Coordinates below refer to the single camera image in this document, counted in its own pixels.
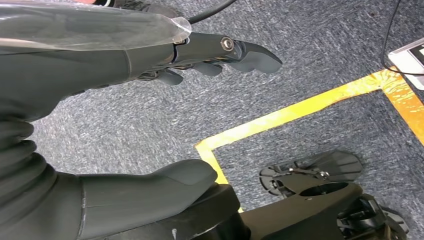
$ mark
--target yellow tape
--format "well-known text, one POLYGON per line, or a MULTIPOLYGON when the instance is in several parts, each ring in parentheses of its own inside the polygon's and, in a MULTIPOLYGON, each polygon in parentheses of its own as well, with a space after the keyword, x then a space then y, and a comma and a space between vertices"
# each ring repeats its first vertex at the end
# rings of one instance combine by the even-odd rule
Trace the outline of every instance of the yellow tape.
POLYGON ((360 78, 217 135, 208 137, 199 142, 195 147, 201 159, 209 163, 218 173, 216 182, 219 184, 227 184, 228 180, 224 176, 212 150, 318 112, 339 101, 378 90, 380 89, 380 82, 377 76, 370 75, 360 78))
POLYGON ((424 105, 400 74, 382 72, 382 90, 424 145, 424 105))

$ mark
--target robotic hand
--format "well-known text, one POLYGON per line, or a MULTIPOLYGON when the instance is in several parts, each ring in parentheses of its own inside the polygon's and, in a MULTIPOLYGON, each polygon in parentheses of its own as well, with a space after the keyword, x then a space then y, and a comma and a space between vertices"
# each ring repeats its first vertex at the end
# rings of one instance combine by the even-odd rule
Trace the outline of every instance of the robotic hand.
MULTIPOLYGON (((262 46, 203 33, 130 50, 1 47, 0 62, 2 240, 105 239, 175 216, 208 189, 215 189, 214 196, 222 192, 214 185, 216 172, 201 160, 180 161, 145 176, 55 171, 35 152, 36 144, 25 139, 34 130, 29 122, 50 114, 64 98, 136 79, 179 84, 183 77, 172 69, 216 76, 224 64, 265 73, 282 64, 262 46)), ((234 191, 226 189, 232 208, 238 209, 234 191)))

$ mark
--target clear plastic sheet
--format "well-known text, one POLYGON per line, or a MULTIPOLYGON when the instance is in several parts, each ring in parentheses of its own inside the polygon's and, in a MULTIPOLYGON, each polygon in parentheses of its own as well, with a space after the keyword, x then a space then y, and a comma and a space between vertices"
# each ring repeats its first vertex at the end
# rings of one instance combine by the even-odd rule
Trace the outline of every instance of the clear plastic sheet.
POLYGON ((183 17, 83 3, 0 0, 0 46, 126 50, 180 42, 191 30, 183 17))

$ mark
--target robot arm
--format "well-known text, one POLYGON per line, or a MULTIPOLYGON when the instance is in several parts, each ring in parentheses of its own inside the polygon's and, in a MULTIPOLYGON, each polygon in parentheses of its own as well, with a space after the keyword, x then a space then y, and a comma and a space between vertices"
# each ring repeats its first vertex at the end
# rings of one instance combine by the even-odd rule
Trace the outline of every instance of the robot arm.
POLYGON ((258 69, 265 73, 276 72, 282 64, 259 45, 202 33, 193 33, 178 44, 131 50, 7 47, 0 49, 0 61, 0 114, 26 122, 47 116, 60 100, 88 89, 134 79, 180 83, 183 78, 171 69, 194 69, 215 76, 221 73, 222 64, 242 72, 258 69))

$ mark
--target black cable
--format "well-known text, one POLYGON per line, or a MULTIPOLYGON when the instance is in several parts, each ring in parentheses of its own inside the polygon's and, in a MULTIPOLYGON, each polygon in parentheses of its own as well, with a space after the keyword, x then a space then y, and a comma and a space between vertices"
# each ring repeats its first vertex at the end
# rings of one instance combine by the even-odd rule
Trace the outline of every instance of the black cable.
POLYGON ((385 57, 386 57, 385 51, 386 51, 387 40, 390 34, 390 28, 392 28, 393 19, 395 19, 395 16, 396 16, 396 13, 398 12, 399 4, 401 3, 401 1, 402 0, 397 1, 396 6, 394 7, 393 14, 391 15, 391 18, 387 24, 386 33, 385 33, 384 42, 383 42, 383 49, 381 50, 380 61, 383 67, 391 72, 398 73, 398 74, 412 75, 412 76, 424 76, 423 73, 409 73, 409 72, 397 71, 397 70, 391 69, 385 63, 385 57))
POLYGON ((188 21, 190 22, 190 24, 195 24, 198 23, 200 21, 203 21, 209 17, 212 17, 213 15, 221 12, 222 10, 226 9, 228 6, 230 6, 231 4, 235 3, 237 0, 224 0, 223 2, 206 9, 204 12, 201 12, 195 16, 192 16, 188 19, 188 21))

